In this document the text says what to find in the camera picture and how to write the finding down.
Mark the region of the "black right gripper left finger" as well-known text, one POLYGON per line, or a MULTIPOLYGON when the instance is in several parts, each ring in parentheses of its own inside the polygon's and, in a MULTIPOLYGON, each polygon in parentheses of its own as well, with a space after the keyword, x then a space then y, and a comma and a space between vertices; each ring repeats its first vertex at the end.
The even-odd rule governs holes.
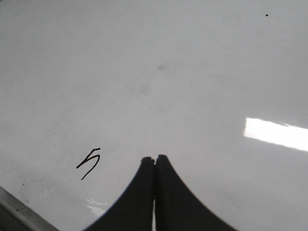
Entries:
POLYGON ((151 231, 154 206, 154 160, 144 157, 117 201, 87 231, 151 231))

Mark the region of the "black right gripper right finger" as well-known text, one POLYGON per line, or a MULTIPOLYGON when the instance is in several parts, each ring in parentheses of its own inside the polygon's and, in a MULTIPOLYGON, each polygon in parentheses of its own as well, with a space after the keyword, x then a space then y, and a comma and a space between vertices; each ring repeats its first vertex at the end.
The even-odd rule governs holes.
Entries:
POLYGON ((190 191, 166 155, 155 164, 155 222, 157 231, 234 231, 190 191))

